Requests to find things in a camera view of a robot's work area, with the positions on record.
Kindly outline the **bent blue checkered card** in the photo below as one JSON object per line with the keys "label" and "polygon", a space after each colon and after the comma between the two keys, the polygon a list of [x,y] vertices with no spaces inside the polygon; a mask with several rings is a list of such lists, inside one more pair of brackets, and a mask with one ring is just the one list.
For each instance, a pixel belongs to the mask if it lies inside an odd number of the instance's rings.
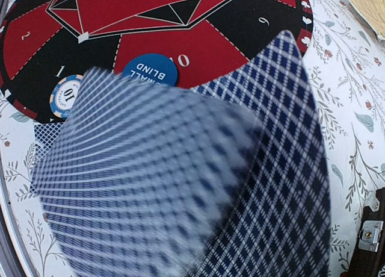
{"label": "bent blue checkered card", "polygon": [[330,181],[280,32],[192,89],[94,67],[32,182],[76,276],[327,276]]}

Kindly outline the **blue small blind chip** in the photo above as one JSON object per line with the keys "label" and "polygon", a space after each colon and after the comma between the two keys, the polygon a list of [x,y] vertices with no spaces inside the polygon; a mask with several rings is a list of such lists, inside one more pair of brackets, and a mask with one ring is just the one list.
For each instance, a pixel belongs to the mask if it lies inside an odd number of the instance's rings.
{"label": "blue small blind chip", "polygon": [[152,84],[175,87],[178,71],[171,59],[162,54],[143,54],[131,60],[123,69],[122,76]]}

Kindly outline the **blue white ten chip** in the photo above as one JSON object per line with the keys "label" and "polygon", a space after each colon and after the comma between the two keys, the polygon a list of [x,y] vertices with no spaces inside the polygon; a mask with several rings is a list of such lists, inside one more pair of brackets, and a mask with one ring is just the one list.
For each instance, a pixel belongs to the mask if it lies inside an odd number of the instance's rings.
{"label": "blue white ten chip", "polygon": [[49,105],[54,116],[67,119],[78,95],[82,75],[69,75],[57,83],[53,89]]}

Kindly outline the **blue checkered card deck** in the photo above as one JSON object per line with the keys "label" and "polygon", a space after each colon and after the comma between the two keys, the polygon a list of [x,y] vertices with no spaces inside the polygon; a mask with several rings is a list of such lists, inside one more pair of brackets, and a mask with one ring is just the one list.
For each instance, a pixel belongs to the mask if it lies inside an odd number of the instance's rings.
{"label": "blue checkered card deck", "polygon": [[64,122],[34,124],[35,162],[39,162],[55,143]]}

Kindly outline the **round red black poker mat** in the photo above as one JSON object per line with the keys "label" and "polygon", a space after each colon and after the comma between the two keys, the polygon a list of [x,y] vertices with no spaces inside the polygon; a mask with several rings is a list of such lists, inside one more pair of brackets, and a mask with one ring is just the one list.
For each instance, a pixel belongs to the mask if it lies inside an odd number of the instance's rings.
{"label": "round red black poker mat", "polygon": [[245,65],[283,30],[304,54],[309,0],[16,0],[1,20],[1,93],[23,116],[62,122],[49,99],[69,75],[122,73],[162,54],[189,89]]}

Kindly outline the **woven bamboo basket tray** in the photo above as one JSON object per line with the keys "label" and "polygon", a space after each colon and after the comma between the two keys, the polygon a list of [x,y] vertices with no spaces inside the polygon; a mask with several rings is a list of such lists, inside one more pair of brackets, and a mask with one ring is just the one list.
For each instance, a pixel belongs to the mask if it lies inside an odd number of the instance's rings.
{"label": "woven bamboo basket tray", "polygon": [[384,0],[349,0],[380,40],[384,40]]}

